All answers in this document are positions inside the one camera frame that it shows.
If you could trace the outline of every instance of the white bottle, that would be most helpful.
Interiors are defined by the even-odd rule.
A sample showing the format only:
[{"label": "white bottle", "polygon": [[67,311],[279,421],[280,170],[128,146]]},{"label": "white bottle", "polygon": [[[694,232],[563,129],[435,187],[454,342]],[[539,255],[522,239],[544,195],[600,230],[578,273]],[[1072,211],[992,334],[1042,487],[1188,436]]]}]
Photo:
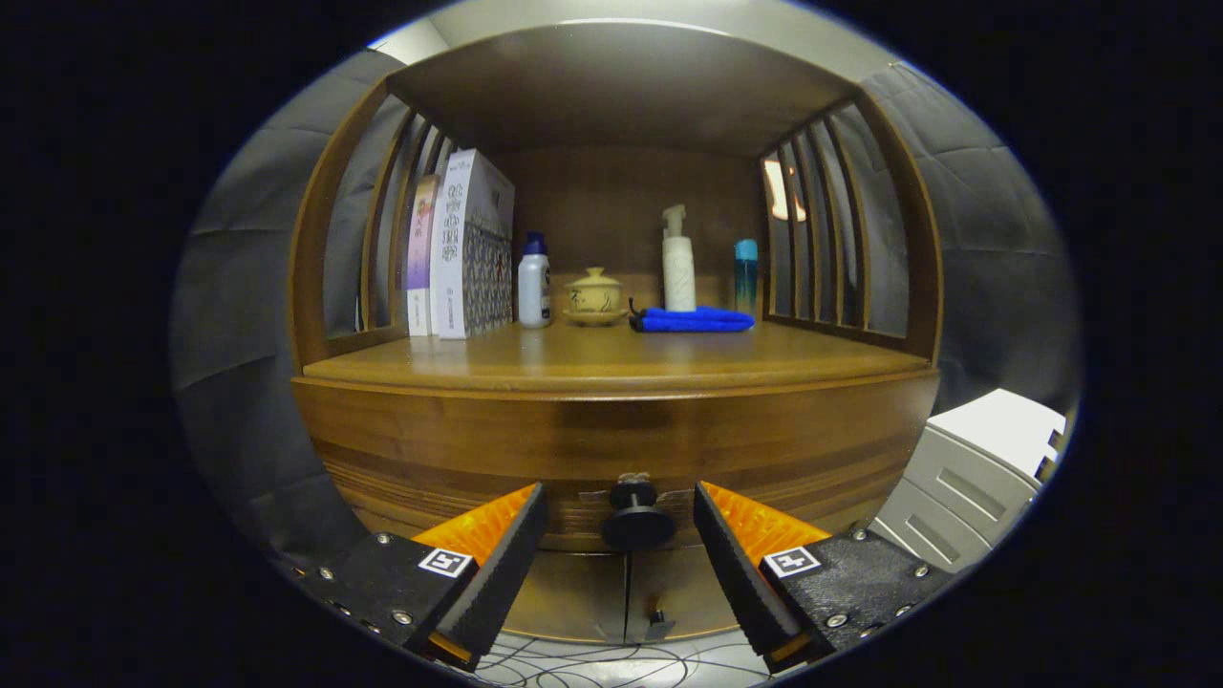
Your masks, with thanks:
[{"label": "white bottle", "polygon": [[692,240],[681,236],[684,205],[663,210],[663,306],[668,310],[696,309],[696,274],[692,269]]},{"label": "white bottle", "polygon": [[519,263],[519,321],[522,326],[548,326],[552,321],[550,282],[543,233],[528,231],[522,262]]}]

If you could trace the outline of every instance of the blue towel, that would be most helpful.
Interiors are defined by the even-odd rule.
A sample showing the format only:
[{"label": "blue towel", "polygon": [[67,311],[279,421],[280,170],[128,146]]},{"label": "blue towel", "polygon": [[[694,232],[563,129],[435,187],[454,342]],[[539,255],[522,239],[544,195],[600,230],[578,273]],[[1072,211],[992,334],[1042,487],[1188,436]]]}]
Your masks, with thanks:
[{"label": "blue towel", "polygon": [[675,312],[663,308],[632,307],[629,298],[629,324],[637,331],[742,331],[756,324],[746,313],[700,306],[695,310]]}]

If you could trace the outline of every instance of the shelf surface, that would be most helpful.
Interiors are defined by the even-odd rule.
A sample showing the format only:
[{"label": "shelf surface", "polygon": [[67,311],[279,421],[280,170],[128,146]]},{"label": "shelf surface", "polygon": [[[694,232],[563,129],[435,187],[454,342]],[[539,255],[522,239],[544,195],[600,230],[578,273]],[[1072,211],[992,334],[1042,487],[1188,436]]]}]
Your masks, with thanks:
[{"label": "shelf surface", "polygon": [[747,158],[856,89],[730,35],[615,21],[500,34],[411,65],[390,84],[486,152],[613,144]]},{"label": "shelf surface", "polygon": [[928,369],[925,359],[762,321],[741,332],[640,334],[626,320],[517,323],[466,340],[411,336],[311,364],[307,379],[489,392],[667,392],[768,387]]}]

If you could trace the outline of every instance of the blue bottle cap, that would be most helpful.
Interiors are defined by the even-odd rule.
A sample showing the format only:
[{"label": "blue bottle cap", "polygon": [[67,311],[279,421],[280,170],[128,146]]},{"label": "blue bottle cap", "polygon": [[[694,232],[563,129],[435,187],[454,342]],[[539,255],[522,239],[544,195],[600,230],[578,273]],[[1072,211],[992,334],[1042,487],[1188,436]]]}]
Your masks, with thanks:
[{"label": "blue bottle cap", "polygon": [[528,231],[527,232],[527,244],[522,248],[523,255],[532,255],[539,253],[547,253],[548,244],[543,242],[542,231]]},{"label": "blue bottle cap", "polygon": [[756,240],[744,238],[742,241],[735,242],[735,259],[736,260],[755,260],[756,258]]}]

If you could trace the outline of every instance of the white storage drawer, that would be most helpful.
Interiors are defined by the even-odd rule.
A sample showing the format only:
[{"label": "white storage drawer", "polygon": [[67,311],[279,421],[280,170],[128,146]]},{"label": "white storage drawer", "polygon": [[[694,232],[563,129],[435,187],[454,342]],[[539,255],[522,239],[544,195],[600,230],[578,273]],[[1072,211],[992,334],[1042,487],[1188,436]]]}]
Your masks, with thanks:
[{"label": "white storage drawer", "polygon": [[905,478],[971,525],[991,546],[1007,534],[1038,485],[932,428],[922,433]]},{"label": "white storage drawer", "polygon": [[871,530],[943,571],[955,573],[989,551],[989,544],[947,507],[901,479]]}]

